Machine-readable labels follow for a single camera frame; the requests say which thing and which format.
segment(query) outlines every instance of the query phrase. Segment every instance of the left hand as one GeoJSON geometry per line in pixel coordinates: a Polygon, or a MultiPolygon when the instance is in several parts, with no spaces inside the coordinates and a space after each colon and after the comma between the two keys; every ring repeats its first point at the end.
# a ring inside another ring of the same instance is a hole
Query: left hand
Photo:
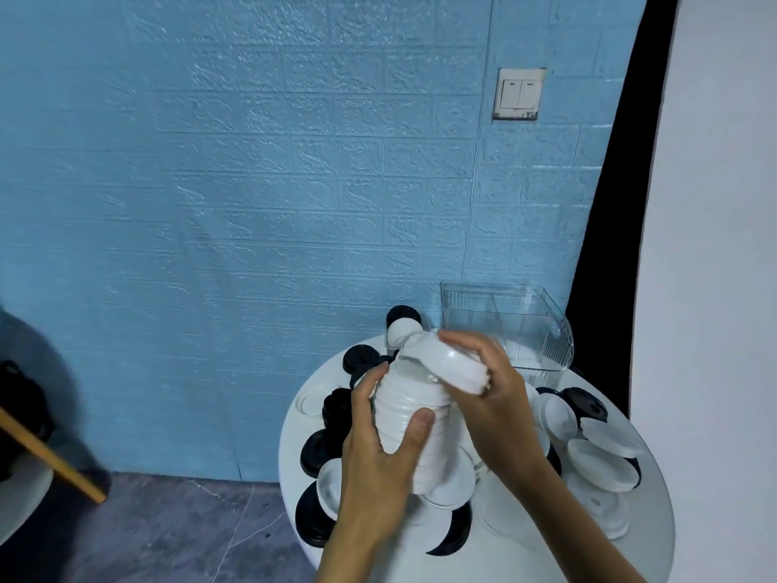
{"type": "Polygon", "coordinates": [[[388,363],[364,375],[351,394],[353,424],[343,444],[343,489],[337,529],[353,529],[362,541],[377,545],[402,524],[418,457],[434,423],[434,412],[422,408],[410,418],[394,454],[383,451],[372,423],[369,397],[389,370],[388,363]]]}

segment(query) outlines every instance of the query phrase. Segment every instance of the white backdrop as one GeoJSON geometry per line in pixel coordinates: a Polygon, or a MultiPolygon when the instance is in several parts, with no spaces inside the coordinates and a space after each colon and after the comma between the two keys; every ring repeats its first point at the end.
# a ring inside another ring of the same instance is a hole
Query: white backdrop
{"type": "Polygon", "coordinates": [[[777,581],[775,24],[777,0],[677,17],[631,401],[675,507],[673,583],[777,581]]]}

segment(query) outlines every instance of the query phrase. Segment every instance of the blue brick wall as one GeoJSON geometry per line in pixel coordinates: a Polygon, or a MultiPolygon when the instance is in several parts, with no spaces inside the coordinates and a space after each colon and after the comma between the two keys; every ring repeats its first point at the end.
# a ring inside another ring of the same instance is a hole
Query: blue brick wall
{"type": "Polygon", "coordinates": [[[114,470],[276,480],[392,304],[563,304],[644,1],[0,1],[0,300],[61,419],[114,470]],[[547,68],[537,122],[491,122],[499,67],[547,68]]]}

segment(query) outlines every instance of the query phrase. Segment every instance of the fingernail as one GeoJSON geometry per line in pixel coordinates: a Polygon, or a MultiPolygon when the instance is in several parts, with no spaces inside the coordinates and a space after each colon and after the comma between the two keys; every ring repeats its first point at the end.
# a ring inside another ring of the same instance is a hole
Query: fingernail
{"type": "Polygon", "coordinates": [[[431,428],[434,424],[434,412],[426,407],[418,411],[418,421],[421,421],[421,425],[425,428],[431,428]]]}

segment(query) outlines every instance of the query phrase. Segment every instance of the switch plate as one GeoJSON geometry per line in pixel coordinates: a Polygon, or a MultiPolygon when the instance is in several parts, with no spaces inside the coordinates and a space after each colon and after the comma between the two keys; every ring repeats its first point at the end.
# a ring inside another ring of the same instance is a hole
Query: switch plate
{"type": "Polygon", "coordinates": [[[544,69],[500,69],[493,118],[537,120],[544,81],[544,69]]]}

